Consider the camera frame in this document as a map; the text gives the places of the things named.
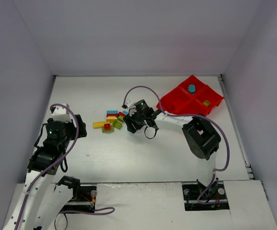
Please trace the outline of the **green lego brick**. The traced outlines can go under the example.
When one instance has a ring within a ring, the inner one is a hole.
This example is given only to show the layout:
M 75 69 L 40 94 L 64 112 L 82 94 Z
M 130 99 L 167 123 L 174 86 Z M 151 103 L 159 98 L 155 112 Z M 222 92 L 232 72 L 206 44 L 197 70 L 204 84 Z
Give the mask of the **green lego brick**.
M 117 121 L 117 120 L 114 121 L 112 125 L 113 125 L 114 128 L 119 129 L 119 130 L 120 130 L 120 129 L 122 128 L 122 126 L 123 126 L 123 124 L 122 124 L 121 122 Z
M 211 103 L 210 103 L 208 100 L 206 100 L 206 101 L 203 102 L 203 105 L 205 105 L 205 106 L 210 106 Z
M 124 117 L 120 115 L 120 116 L 118 117 L 118 121 L 120 121 L 120 122 L 123 123 L 123 122 L 124 122 Z

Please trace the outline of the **long yellow lego plate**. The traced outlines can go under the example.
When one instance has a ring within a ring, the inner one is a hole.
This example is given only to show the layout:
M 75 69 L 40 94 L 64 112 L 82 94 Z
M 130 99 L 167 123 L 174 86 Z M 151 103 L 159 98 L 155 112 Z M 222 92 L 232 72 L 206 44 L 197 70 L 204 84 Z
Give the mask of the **long yellow lego plate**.
M 98 128 L 102 128 L 106 124 L 110 124 L 110 122 L 109 121 L 93 122 L 92 127 L 93 129 L 98 129 Z

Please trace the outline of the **green lego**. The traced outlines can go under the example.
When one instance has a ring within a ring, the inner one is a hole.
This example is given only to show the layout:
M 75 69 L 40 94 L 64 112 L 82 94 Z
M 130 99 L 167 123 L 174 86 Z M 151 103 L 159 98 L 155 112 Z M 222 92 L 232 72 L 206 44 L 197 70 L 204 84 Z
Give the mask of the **green lego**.
M 114 127 L 111 126 L 111 125 L 105 125 L 102 127 L 102 132 L 103 133 L 110 133 L 110 132 L 113 132 L 114 131 Z

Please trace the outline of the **small red lego brick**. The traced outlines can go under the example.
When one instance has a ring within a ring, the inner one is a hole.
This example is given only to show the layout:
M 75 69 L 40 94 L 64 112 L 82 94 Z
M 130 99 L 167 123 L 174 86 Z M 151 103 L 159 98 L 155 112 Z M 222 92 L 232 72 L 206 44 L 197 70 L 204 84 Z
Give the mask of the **small red lego brick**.
M 110 123 L 104 124 L 104 130 L 110 130 L 110 129 L 111 129 Z

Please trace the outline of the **large blue lego brick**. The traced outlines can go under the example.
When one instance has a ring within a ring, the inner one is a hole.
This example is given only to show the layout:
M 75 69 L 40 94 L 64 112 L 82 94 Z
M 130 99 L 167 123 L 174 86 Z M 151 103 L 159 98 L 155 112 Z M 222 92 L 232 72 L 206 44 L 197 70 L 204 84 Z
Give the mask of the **large blue lego brick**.
M 194 84 L 190 84 L 188 86 L 188 91 L 191 93 L 191 94 L 194 94 L 196 92 L 196 87 Z

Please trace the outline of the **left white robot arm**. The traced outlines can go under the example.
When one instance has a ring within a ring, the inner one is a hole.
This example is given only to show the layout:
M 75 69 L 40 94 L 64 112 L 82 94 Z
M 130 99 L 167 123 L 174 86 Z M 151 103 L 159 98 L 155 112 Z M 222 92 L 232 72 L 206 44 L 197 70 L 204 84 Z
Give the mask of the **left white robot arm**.
M 71 111 L 53 113 L 42 127 L 46 129 L 47 137 L 41 147 L 34 144 L 36 151 L 29 160 L 24 187 L 4 226 L 6 230 L 48 229 L 63 206 L 79 192 L 79 179 L 64 176 L 53 194 L 53 200 L 41 206 L 47 188 L 77 139 L 87 136 L 86 124 L 81 116 Z

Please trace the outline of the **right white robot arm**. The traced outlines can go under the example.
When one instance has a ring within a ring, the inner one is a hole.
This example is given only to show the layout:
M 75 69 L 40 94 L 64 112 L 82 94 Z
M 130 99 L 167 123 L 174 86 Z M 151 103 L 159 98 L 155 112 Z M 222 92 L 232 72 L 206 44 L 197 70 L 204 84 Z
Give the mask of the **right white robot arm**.
M 197 157 L 197 182 L 205 187 L 210 184 L 221 138 L 209 121 L 201 116 L 165 115 L 160 109 L 153 110 L 143 99 L 127 100 L 122 107 L 127 110 L 124 122 L 133 134 L 142 128 L 152 128 L 155 134 L 160 129 L 182 134 Z

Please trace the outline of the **yellow curved lego brick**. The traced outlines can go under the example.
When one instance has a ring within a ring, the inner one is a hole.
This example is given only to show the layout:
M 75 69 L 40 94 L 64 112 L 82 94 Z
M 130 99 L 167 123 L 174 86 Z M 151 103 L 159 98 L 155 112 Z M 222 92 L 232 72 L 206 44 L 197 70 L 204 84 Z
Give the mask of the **yellow curved lego brick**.
M 109 121 L 110 123 L 115 122 L 116 120 L 118 120 L 118 118 L 116 116 L 107 116 L 106 120 Z

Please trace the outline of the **long blue lego brick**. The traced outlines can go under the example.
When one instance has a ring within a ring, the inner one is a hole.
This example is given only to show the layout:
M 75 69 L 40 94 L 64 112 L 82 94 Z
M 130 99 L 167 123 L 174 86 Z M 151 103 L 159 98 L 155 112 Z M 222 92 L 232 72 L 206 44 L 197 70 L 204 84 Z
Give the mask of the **long blue lego brick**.
M 118 110 L 107 110 L 107 114 L 118 114 Z

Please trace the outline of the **red divided container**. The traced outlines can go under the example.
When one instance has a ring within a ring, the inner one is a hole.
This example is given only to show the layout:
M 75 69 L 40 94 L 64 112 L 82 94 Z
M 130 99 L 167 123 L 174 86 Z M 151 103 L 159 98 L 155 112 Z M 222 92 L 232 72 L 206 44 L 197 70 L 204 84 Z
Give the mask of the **red divided container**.
M 194 94 L 188 91 L 190 84 L 194 84 L 196 87 Z M 165 94 L 161 98 L 161 103 L 157 104 L 156 107 L 158 109 L 162 107 L 165 111 L 175 115 L 199 114 L 207 116 L 223 99 L 224 97 L 210 86 L 203 83 L 195 75 L 191 75 Z M 211 103 L 210 106 L 203 105 L 206 100 Z

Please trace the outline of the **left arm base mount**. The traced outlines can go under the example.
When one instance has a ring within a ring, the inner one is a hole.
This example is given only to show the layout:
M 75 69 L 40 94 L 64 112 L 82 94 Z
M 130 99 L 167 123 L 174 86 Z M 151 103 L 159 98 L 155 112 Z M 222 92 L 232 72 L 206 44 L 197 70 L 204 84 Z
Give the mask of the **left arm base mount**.
M 79 194 L 67 202 L 61 211 L 82 211 L 88 213 L 95 212 L 97 196 L 97 186 L 84 184 L 81 186 Z

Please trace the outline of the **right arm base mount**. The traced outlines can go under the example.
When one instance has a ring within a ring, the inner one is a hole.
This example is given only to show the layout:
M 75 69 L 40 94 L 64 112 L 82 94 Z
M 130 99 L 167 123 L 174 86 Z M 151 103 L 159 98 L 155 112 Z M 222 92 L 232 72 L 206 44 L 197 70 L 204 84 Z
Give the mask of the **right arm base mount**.
M 229 210 L 229 203 L 223 182 L 214 182 L 212 187 L 202 195 L 205 189 L 199 184 L 182 184 L 185 211 Z

